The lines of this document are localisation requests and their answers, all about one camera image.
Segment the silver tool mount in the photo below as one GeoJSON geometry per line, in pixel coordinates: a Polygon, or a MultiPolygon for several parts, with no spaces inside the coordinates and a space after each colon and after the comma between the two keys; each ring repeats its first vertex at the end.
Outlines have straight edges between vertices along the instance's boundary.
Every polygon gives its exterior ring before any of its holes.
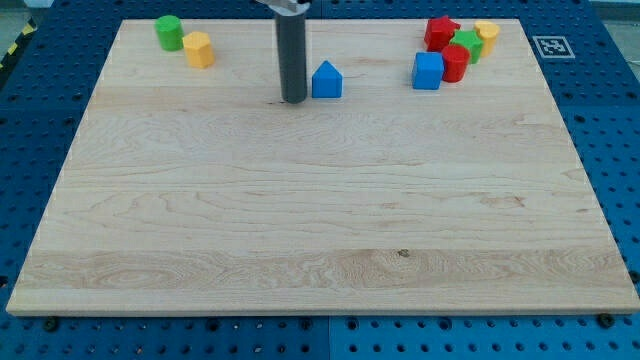
{"type": "Polygon", "coordinates": [[[278,14],[302,14],[309,10],[311,2],[307,0],[256,0],[278,14]]]}

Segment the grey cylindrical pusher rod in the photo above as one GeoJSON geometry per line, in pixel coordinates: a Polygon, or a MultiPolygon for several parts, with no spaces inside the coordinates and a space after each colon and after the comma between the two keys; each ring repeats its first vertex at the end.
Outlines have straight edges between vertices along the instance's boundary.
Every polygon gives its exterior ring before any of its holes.
{"type": "Polygon", "coordinates": [[[306,15],[275,14],[281,95],[297,104],[307,97],[306,15]]]}

